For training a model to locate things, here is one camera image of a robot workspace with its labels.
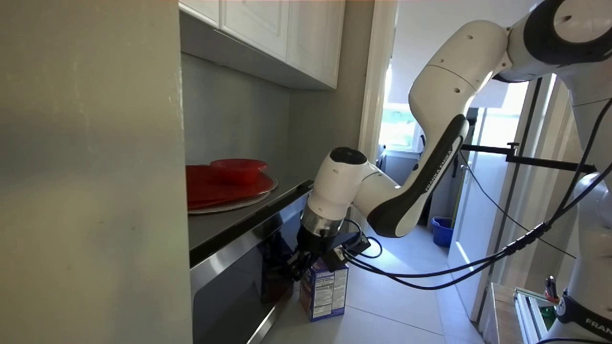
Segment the cabinet door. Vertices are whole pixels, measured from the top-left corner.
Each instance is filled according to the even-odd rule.
[[[289,0],[222,0],[222,29],[278,58],[287,58]]]
[[[301,0],[289,10],[289,65],[337,86],[345,0]]]
[[[219,25],[220,0],[180,0],[180,10],[209,23]]]

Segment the oven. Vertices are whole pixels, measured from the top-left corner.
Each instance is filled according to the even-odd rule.
[[[192,251],[194,343],[263,343],[293,279],[286,262],[297,245],[310,184]]]

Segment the packaging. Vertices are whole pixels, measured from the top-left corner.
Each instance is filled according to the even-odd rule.
[[[310,321],[345,314],[349,268],[333,258],[318,260],[301,281],[301,302]]]

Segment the blue bin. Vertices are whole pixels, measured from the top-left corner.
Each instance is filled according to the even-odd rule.
[[[450,247],[454,239],[452,220],[448,218],[433,218],[435,243],[439,247]]]

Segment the upper cabinet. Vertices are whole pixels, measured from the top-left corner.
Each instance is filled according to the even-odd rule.
[[[220,18],[219,0],[180,0],[178,8],[209,25],[219,25],[219,18]]]
[[[337,86],[345,0],[180,0],[182,52],[289,88]]]

